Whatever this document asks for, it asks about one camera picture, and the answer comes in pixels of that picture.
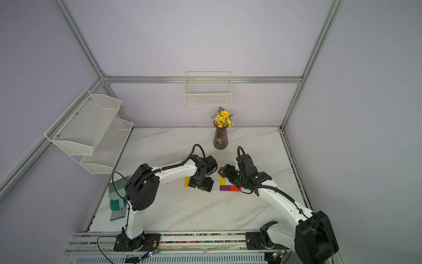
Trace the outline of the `dark purple block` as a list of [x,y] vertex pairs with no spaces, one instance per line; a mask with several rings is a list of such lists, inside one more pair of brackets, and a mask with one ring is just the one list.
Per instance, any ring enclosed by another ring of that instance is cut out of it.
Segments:
[[220,191],[231,191],[231,186],[230,185],[221,185]]

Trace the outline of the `orange-red block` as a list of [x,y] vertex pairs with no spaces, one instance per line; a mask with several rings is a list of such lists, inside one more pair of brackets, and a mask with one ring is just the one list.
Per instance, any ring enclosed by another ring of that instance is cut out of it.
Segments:
[[231,186],[231,187],[230,187],[230,191],[231,191],[231,192],[241,192],[241,189],[239,189],[239,188],[237,188],[237,187],[235,187],[235,186]]

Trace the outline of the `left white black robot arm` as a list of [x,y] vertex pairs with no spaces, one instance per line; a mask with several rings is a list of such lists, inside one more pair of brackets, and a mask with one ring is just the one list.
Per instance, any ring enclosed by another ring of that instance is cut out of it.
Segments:
[[130,204],[126,237],[133,240],[143,234],[146,209],[155,201],[160,186],[188,177],[190,188],[211,192],[214,183],[211,174],[217,168],[214,157],[202,158],[197,155],[164,167],[142,164],[125,187],[126,199]]

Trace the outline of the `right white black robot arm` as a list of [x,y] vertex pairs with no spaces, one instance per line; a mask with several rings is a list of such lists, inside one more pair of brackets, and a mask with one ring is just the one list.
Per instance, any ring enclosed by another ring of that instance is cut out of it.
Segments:
[[270,203],[288,223],[284,226],[270,221],[261,226],[258,240],[251,240],[251,246],[284,247],[294,251],[304,264],[323,264],[338,253],[333,227],[324,212],[314,212],[283,192],[270,175],[258,171],[250,155],[238,156],[236,163],[236,166],[222,167],[219,175],[235,187],[249,190]]

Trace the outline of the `dark glass vase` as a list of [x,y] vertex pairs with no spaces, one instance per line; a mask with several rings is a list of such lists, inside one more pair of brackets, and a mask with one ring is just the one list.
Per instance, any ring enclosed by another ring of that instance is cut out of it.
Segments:
[[215,126],[213,145],[217,150],[224,150],[228,146],[227,127]]

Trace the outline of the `yellow flower bouquet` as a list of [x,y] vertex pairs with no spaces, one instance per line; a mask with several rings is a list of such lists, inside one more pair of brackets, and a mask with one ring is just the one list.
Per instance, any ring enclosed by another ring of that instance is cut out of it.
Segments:
[[211,119],[213,120],[213,125],[216,128],[227,128],[230,129],[233,125],[233,122],[231,120],[232,114],[227,111],[226,109],[219,107],[213,116],[211,116]]

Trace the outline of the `green dustpan brush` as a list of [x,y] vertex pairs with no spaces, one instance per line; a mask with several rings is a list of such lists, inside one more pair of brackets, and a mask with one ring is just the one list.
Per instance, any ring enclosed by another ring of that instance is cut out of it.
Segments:
[[119,179],[108,184],[108,197],[110,200],[111,217],[110,221],[115,221],[126,216],[126,181],[129,181],[129,176],[124,179]]

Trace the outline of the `lower white mesh shelf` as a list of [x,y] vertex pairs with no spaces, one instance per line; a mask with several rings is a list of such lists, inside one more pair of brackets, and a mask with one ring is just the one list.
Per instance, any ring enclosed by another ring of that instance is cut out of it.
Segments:
[[91,156],[80,165],[91,174],[111,174],[133,130],[133,123],[115,118]]

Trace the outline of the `white mesh shelf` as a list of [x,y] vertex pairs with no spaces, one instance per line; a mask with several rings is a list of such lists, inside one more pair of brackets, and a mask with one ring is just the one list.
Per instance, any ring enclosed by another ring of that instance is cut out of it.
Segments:
[[121,100],[83,91],[45,132],[69,156],[91,156],[121,107]]
[[133,130],[133,123],[115,118],[91,156],[80,165],[91,174],[111,174]]

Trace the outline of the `upper white mesh shelf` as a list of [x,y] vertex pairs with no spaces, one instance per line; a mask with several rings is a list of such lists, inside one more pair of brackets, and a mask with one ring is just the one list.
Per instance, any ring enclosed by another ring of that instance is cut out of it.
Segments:
[[83,91],[45,132],[69,156],[91,156],[121,107],[121,100]]

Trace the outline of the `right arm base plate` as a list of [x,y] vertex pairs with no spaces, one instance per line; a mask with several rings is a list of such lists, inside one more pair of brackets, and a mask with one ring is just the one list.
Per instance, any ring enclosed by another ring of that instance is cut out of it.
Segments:
[[247,232],[245,233],[246,246],[248,250],[275,250],[275,249],[287,249],[280,244],[275,244],[270,241],[267,235],[263,235],[261,232]]

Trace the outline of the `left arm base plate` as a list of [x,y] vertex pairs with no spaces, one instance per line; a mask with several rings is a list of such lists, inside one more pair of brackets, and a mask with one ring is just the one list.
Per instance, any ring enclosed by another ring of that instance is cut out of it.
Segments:
[[134,239],[129,239],[126,233],[117,235],[113,248],[115,252],[141,251],[149,252],[157,248],[161,234],[142,234]]

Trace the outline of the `aluminium front rail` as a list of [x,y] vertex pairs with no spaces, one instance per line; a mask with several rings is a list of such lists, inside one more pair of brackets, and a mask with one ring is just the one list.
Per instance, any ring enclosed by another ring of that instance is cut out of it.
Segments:
[[[117,232],[75,233],[65,253],[77,254],[117,254],[114,250]],[[263,247],[259,242],[258,231],[200,231],[200,232],[146,232],[144,245],[135,250],[145,253],[158,248],[160,253],[238,253],[243,251],[273,252],[290,250],[289,247],[276,245]]]

